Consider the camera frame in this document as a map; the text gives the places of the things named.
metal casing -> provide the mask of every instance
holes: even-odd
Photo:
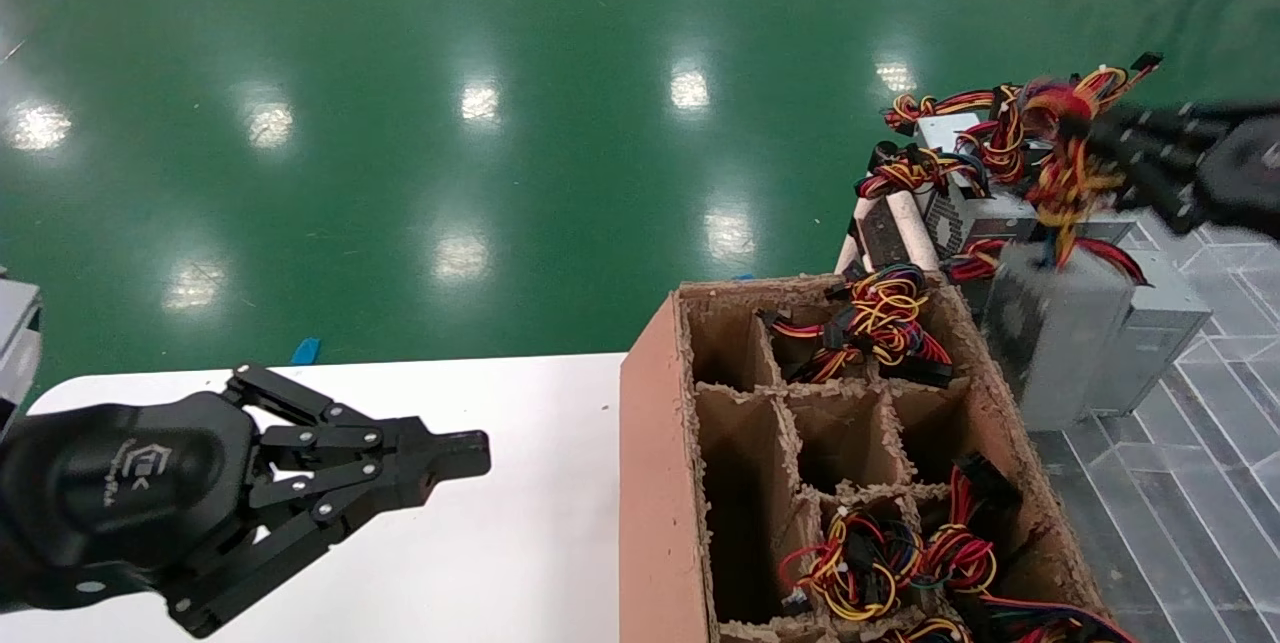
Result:
[[[1134,288],[1129,313],[1093,383],[1089,398],[1097,415],[1132,414],[1212,314],[1165,254],[1129,255],[1151,286]]]
[[[1043,260],[1043,245],[1006,246],[982,320],[1028,430],[1061,429],[1088,415],[1093,382],[1107,365],[1134,288],[1082,248],[1062,269]]]

blue object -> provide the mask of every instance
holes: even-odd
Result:
[[[289,365],[311,365],[320,357],[320,338],[302,338]]]

gray power supply unit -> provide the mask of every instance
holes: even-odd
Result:
[[[1089,393],[1096,415],[1129,415],[1208,320],[1211,310],[1164,254],[1129,251],[1151,287],[1134,288]]]
[[[1088,415],[1134,291],[1083,248],[1062,269],[1044,266],[1044,254],[1042,243],[1005,247],[982,320],[1028,430],[1057,430]]]
[[[916,122],[920,146],[955,152],[956,133],[978,124],[978,115],[933,115]],[[924,228],[938,259],[947,259],[978,238],[1024,240],[1036,228],[1036,208],[1007,188],[993,186],[991,197],[979,199],[960,175],[947,178],[946,191],[928,190],[915,196]],[[1132,213],[1098,211],[1079,224],[1076,236],[1119,243],[1133,228]]]

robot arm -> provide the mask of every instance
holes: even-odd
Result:
[[[292,425],[260,430],[248,406]],[[0,442],[0,612],[155,590],[205,638],[374,516],[489,466],[483,432],[374,420],[252,365],[221,393],[24,418]]]
[[[1062,123],[1124,173],[1117,208],[1149,205],[1179,234],[1216,223],[1280,240],[1280,101],[1120,104],[1092,124]]]

ventilation grille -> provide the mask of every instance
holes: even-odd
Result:
[[[924,227],[929,231],[940,259],[948,259],[964,247],[964,222],[950,199],[934,195],[924,214]]]

